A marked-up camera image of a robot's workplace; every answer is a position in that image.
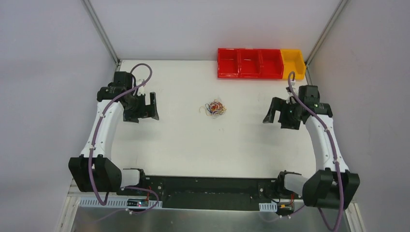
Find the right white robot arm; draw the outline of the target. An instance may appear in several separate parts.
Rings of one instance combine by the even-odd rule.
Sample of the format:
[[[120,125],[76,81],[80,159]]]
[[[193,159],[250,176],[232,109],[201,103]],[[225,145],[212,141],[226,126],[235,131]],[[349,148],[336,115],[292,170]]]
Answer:
[[[298,130],[305,125],[312,141],[316,173],[310,178],[299,173],[281,171],[274,182],[273,194],[287,198],[300,195],[306,206],[326,209],[347,209],[359,185],[360,177],[352,173],[337,145],[333,129],[333,113],[320,101],[317,86],[300,86],[296,96],[274,97],[263,123],[273,123],[279,112],[282,129]]]

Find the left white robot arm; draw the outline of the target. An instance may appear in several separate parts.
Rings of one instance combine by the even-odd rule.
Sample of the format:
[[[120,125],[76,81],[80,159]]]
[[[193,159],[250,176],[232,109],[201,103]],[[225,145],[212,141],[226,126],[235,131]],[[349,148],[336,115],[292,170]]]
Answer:
[[[121,167],[111,157],[120,122],[159,119],[156,93],[150,92],[146,103],[143,82],[129,72],[115,72],[113,81],[97,92],[97,113],[89,138],[80,155],[68,163],[81,192],[118,192],[127,186],[138,196],[147,191],[141,169]]]

